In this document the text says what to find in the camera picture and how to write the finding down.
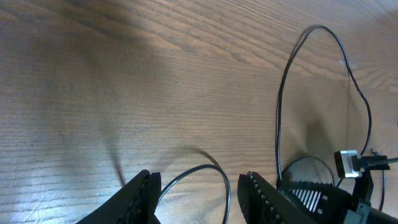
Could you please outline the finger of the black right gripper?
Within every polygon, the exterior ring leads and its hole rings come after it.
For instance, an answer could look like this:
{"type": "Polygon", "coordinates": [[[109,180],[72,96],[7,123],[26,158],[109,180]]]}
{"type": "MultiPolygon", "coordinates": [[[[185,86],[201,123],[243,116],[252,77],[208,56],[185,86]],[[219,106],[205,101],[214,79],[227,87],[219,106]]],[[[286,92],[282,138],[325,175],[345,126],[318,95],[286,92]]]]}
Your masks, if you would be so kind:
{"type": "Polygon", "coordinates": [[[339,218],[352,208],[352,196],[333,184],[285,181],[279,192],[311,218],[339,218]]]}

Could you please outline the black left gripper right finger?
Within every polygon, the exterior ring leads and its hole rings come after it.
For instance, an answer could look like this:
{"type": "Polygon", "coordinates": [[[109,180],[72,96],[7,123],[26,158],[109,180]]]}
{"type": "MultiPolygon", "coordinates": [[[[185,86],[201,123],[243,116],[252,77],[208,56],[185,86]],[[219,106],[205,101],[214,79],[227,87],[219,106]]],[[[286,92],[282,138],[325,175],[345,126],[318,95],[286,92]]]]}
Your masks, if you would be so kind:
{"type": "Polygon", "coordinates": [[[247,224],[315,223],[257,172],[239,176],[237,196],[247,224]]]}

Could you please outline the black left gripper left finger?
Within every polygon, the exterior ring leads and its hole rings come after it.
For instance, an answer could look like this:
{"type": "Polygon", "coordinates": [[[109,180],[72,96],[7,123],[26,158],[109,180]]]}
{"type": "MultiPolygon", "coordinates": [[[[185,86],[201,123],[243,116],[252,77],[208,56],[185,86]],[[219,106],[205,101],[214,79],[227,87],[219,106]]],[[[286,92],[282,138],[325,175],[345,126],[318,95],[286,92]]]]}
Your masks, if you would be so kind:
{"type": "Polygon", "coordinates": [[[78,224],[160,224],[155,215],[160,193],[160,174],[142,170],[78,224]]]}

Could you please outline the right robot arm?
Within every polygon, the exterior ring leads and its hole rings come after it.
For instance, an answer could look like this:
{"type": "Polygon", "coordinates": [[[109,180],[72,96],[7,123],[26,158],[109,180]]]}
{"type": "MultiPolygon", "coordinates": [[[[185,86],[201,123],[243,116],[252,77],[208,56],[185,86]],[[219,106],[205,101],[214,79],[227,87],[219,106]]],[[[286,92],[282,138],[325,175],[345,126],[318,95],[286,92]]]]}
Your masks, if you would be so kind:
{"type": "Polygon", "coordinates": [[[396,218],[333,184],[288,181],[279,191],[317,223],[397,223],[396,218]]]}

